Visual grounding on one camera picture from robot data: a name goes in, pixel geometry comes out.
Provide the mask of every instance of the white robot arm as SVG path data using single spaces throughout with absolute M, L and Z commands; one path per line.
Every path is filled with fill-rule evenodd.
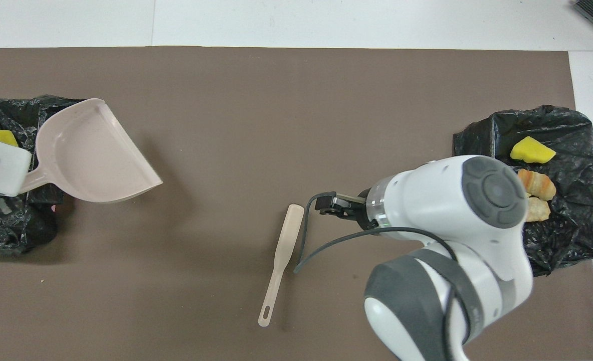
M 467 359 L 463 345 L 530 295 L 522 241 L 527 199 L 502 162 L 446 158 L 340 198 L 317 201 L 317 209 L 375 233 L 411 228 L 436 236 L 383 232 L 425 246 L 376 266 L 365 288 L 369 324 L 400 359 Z

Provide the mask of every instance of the white table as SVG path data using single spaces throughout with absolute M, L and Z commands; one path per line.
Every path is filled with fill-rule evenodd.
M 593 121 L 593 25 L 568 0 L 0 0 L 0 48 L 265 46 L 569 51 Z

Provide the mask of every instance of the pink dustpan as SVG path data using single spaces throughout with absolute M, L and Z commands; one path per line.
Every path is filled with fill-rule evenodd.
M 89 99 L 54 114 L 38 130 L 38 167 L 20 193 L 54 183 L 83 201 L 113 203 L 162 183 L 104 100 Z

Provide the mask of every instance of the trash bag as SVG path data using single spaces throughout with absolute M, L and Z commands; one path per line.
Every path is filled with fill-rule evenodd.
M 528 135 L 557 155 L 545 164 L 510 158 L 512 147 Z M 523 228 L 535 277 L 593 259 L 593 131 L 585 115 L 551 105 L 496 112 L 454 134 L 453 153 L 487 155 L 515 171 L 546 174 L 555 183 L 550 219 Z
M 38 166 L 35 141 L 38 128 L 60 110 L 81 100 L 44 95 L 33 99 L 0 99 L 0 129 L 10 130 L 20 147 L 33 153 L 30 170 Z M 17 197 L 0 197 L 11 212 L 0 208 L 0 254 L 28 252 L 56 237 L 58 225 L 53 205 L 62 204 L 64 193 L 44 185 Z

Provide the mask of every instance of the croissant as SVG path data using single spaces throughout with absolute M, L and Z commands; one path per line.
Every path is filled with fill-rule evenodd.
M 540 222 L 550 217 L 550 208 L 546 201 L 539 198 L 528 198 L 528 217 L 526 222 Z
M 520 169 L 518 175 L 526 192 L 531 195 L 539 197 L 542 201 L 550 201 L 555 196 L 555 184 L 546 174 Z

